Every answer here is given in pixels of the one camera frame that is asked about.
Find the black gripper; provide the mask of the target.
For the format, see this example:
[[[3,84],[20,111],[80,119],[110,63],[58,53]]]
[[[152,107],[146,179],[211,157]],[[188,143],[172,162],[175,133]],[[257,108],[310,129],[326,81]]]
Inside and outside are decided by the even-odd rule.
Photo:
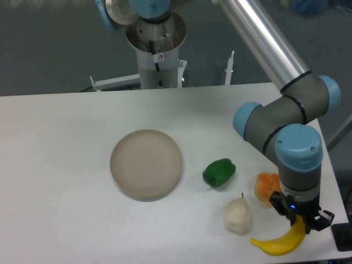
[[[295,197],[289,198],[289,195],[282,192],[274,191],[269,202],[279,215],[285,216],[288,220],[291,220],[293,214],[305,216],[306,234],[310,234],[312,230],[320,232],[328,228],[335,217],[334,213],[321,210],[320,194],[307,201],[301,201]]]

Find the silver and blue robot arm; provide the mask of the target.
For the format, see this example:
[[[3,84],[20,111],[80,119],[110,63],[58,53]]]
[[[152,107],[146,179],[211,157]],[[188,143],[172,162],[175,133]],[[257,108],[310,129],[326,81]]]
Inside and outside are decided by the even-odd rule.
[[[182,1],[96,1],[106,27],[126,29],[143,89],[178,87],[182,82],[178,48],[186,27],[174,11],[180,5]],[[269,199],[276,211],[291,223],[301,217],[307,233],[323,230],[334,214],[319,205],[322,140],[309,122],[339,104],[339,86],[309,70],[259,2],[219,5],[281,94],[266,106],[240,106],[233,127],[278,167],[280,191]]]

